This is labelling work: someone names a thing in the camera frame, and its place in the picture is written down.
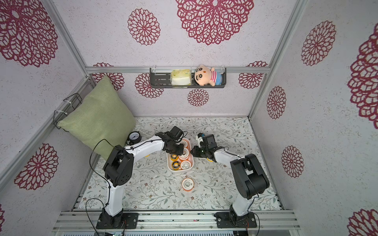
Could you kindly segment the yellow black tape roll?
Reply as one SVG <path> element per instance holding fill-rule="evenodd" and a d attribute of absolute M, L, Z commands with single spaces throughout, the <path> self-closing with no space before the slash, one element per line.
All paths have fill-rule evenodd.
<path fill-rule="evenodd" d="M 176 155 L 176 154 L 172 154 L 171 156 L 170 156 L 170 160 L 171 161 L 177 161 L 179 158 L 178 158 L 178 155 Z"/>
<path fill-rule="evenodd" d="M 180 166 L 181 166 L 181 163 L 179 161 L 174 161 L 171 165 L 172 169 L 173 170 L 179 170 L 180 169 Z"/>

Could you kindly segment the orange white tape roll bottom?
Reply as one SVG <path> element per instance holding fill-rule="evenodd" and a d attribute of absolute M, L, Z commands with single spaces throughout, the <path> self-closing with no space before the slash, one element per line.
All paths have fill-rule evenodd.
<path fill-rule="evenodd" d="M 194 189 L 195 182 L 191 178 L 185 178 L 183 179 L 181 186 L 185 191 L 190 192 Z"/>

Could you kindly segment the orange white tape roll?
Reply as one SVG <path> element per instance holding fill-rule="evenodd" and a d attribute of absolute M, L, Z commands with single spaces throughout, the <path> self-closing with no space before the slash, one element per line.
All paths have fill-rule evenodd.
<path fill-rule="evenodd" d="M 194 189 L 195 182 L 191 178 L 185 178 L 183 179 L 181 186 L 185 191 L 190 192 Z"/>
<path fill-rule="evenodd" d="M 184 148 L 189 149 L 190 147 L 190 141 L 187 139 L 183 139 L 181 143 L 184 145 Z"/>
<path fill-rule="evenodd" d="M 180 166 L 181 170 L 188 170 L 191 167 L 192 167 L 192 163 L 190 161 L 185 160 L 181 162 L 181 166 Z"/>
<path fill-rule="evenodd" d="M 183 154 L 179 155 L 178 157 L 180 160 L 185 161 L 189 159 L 189 154 L 190 154 L 190 151 L 187 148 L 184 148 Z"/>

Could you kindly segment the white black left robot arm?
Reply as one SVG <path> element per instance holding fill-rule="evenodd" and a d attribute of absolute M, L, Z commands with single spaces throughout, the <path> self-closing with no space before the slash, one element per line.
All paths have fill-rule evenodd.
<path fill-rule="evenodd" d="M 151 138 L 134 145 L 114 147 L 103 167 L 105 178 L 110 184 L 105 212 L 114 217 L 123 211 L 124 185 L 132 177 L 134 163 L 158 151 L 183 154 L 184 145 L 180 142 L 184 136 L 184 131 L 174 126 L 168 132 L 156 133 Z"/>

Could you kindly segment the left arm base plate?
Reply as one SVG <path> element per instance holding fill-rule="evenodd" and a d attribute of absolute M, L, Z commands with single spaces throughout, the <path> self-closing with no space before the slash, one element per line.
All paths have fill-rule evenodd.
<path fill-rule="evenodd" d="M 96 224 L 96 229 L 136 229 L 138 213 L 122 213 L 110 216 L 106 211 L 102 212 Z"/>

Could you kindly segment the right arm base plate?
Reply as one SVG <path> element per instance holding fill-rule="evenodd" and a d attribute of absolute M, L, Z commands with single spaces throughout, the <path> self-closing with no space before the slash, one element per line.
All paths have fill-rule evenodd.
<path fill-rule="evenodd" d="M 226 228 L 257 228 L 257 220 L 252 212 L 244 216 L 237 216 L 234 212 L 216 212 L 217 227 L 221 229 Z"/>

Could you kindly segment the white plastic storage box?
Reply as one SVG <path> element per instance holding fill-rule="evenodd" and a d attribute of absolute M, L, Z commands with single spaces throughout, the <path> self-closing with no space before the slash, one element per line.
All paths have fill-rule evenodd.
<path fill-rule="evenodd" d="M 194 167 L 194 157 L 190 153 L 192 149 L 190 140 L 183 138 L 180 143 L 184 145 L 184 152 L 182 155 L 166 154 L 167 168 L 174 173 L 188 172 Z"/>

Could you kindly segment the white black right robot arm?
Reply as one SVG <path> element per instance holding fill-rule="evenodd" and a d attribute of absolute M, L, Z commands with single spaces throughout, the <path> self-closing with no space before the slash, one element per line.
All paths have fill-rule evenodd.
<path fill-rule="evenodd" d="M 252 153 L 245 156 L 232 153 L 227 147 L 217 145 L 212 134 L 199 133 L 196 140 L 198 145 L 191 150 L 194 157 L 206 158 L 232 170 L 239 194 L 230 207 L 230 215 L 237 218 L 247 216 L 255 197 L 259 197 L 270 187 L 269 179 L 257 156 Z"/>

